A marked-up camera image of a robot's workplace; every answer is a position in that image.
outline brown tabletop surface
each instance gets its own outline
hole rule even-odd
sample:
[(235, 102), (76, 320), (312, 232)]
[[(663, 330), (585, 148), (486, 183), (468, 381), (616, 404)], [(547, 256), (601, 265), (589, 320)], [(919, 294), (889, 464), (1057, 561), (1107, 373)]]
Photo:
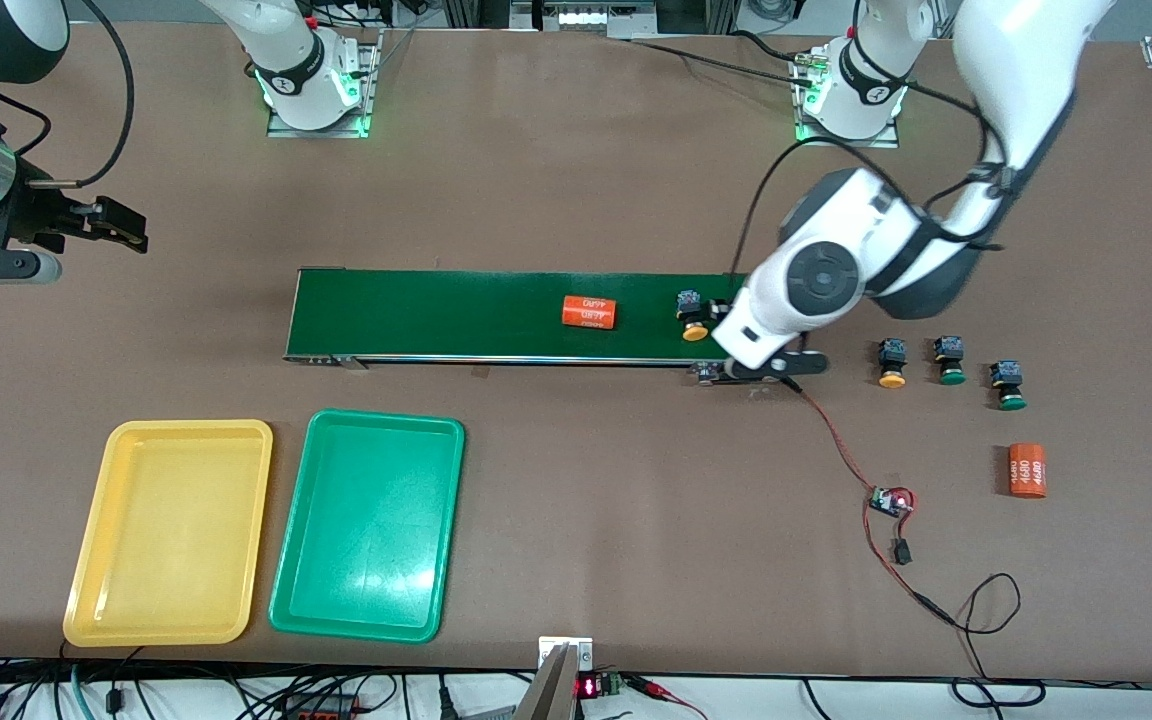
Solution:
[[(147, 217), (151, 250), (70, 241), (51, 286), (0, 286), (0, 655), (54, 655), (109, 431), (130, 419), (259, 418), (275, 457), (251, 624), (146, 655), (435, 666), (535, 662), (544, 634), (591, 635), (642, 670), (963, 675), (955, 632), (905, 597), (861, 533), (863, 491), (823, 422), (783, 387), (698, 388), (680, 370), (285, 363), (296, 270), (721, 272), (759, 176), (791, 138), (774, 82), (584, 35), (419, 32), (385, 68), (370, 141), (266, 141), (223, 26), (128, 24), (137, 114), (91, 192)], [(676, 41), (773, 70), (736, 38)], [(789, 50), (791, 40), (780, 41)], [(947, 44), (925, 85), (963, 94)], [(56, 177), (104, 160), (122, 118), (108, 38), (20, 99), (55, 120), (31, 159)], [(33, 120), (0, 105), (22, 142)], [(910, 96), (915, 197), (972, 162), (977, 128)], [(745, 266), (824, 173), (786, 165)], [(77, 191), (88, 197), (88, 191)], [(924, 323), (872, 304), (814, 333), (804, 379), (878, 484), (919, 493), (905, 576), (956, 609), (993, 571), (1024, 609), (978, 641), (998, 676), (1152, 679), (1152, 70), (1087, 47), (1064, 135), (963, 297)], [(925, 347), (961, 334), (969, 382)], [(874, 343), (911, 346), (910, 382), (874, 382)], [(1016, 359), (1030, 407), (995, 409), (984, 366)], [(425, 646), (274, 632), (266, 620), (301, 445), (324, 407), (461, 419), (467, 454), (442, 631)], [(1005, 448), (1047, 448), (1051, 493), (1002, 493)], [(887, 543), (887, 523), (876, 516)], [(996, 621), (1010, 597), (983, 597)], [(97, 651), (122, 655), (124, 650)]]

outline orange can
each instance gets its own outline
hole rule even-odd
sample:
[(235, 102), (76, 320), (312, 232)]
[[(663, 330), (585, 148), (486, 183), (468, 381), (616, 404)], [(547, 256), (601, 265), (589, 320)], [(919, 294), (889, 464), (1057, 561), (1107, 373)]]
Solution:
[(609, 331), (616, 327), (616, 301), (568, 295), (563, 298), (563, 325)]
[(1011, 495), (1047, 497), (1047, 452), (1033, 442), (1017, 442), (1007, 452)]

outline green conveyor belt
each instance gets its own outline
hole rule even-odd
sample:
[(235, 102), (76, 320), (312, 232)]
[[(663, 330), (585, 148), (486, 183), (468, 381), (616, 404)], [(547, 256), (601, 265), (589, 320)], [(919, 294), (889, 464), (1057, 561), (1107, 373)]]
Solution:
[[(681, 290), (730, 297), (722, 274), (305, 268), (287, 359), (652, 366), (723, 359), (713, 340), (682, 340)], [(616, 328), (563, 325), (567, 295), (615, 300)]]

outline yellow tray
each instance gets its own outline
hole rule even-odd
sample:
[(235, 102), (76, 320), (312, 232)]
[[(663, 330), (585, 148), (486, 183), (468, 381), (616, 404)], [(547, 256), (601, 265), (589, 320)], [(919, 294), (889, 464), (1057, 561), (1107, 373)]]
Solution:
[(65, 611), (76, 646), (218, 644), (251, 612), (274, 434), (132, 420), (109, 434)]

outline green tray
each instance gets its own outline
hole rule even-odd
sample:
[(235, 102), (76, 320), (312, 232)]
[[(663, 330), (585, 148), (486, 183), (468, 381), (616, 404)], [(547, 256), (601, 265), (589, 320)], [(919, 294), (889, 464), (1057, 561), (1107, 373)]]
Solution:
[(323, 410), (310, 420), (270, 623), (282, 632), (433, 639), (456, 514), (457, 420)]
[[(285, 357), (685, 367), (727, 354), (713, 340), (682, 340), (679, 291), (720, 300), (730, 289), (722, 274), (304, 268)], [(615, 300), (616, 328), (563, 325), (567, 295)]]

